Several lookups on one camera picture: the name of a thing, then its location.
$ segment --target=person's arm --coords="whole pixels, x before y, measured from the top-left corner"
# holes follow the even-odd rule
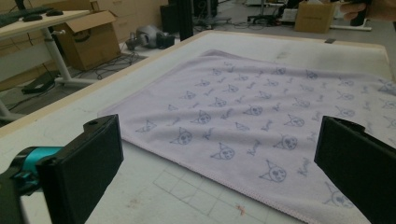
[[[340,6],[340,11],[346,13],[344,19],[350,21],[358,16],[358,12],[367,7],[367,19],[396,21],[396,0],[373,0],[369,6],[364,3],[343,4]]]

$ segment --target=white table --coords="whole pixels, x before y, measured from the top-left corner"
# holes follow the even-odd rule
[[[49,27],[57,25],[66,21],[73,20],[78,17],[87,15],[89,11],[65,11],[62,16],[47,17],[43,16],[43,20],[23,22],[17,21],[10,25],[0,28],[0,40],[11,38],[17,35],[24,35],[29,32],[40,30],[45,38],[45,41],[41,44],[34,45],[29,49],[19,50],[13,54],[9,54],[2,57],[0,60],[0,67],[2,73],[0,75],[0,81],[5,80],[9,77],[13,77],[20,74],[32,67],[53,59],[61,73],[62,78],[57,79],[57,82],[64,84],[84,84],[89,85],[94,80],[88,79],[75,79],[71,78],[64,64],[64,59],[61,56],[56,44],[51,36]],[[0,119],[1,120],[15,120],[21,118],[23,115],[14,114],[8,111],[6,106],[0,101]]]
[[[223,32],[193,36],[0,129],[0,172],[26,147],[66,145],[99,110],[208,49],[308,69],[391,78],[382,47],[322,42]],[[123,142],[123,151],[125,160],[87,223],[300,223],[131,144]],[[42,193],[22,201],[31,223],[50,223]]]

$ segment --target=black post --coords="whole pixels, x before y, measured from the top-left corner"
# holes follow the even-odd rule
[[[180,40],[183,41],[193,36],[191,0],[177,0],[177,13],[178,25],[180,27]]]

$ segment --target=grid drawn on table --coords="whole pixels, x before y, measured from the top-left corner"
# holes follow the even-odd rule
[[[218,223],[303,223],[177,164],[153,184]]]

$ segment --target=towel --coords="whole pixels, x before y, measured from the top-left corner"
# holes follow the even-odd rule
[[[212,49],[99,116],[119,114],[122,139],[302,221],[361,224],[314,163],[321,119],[359,123],[395,146],[395,112],[396,84],[382,77]]]

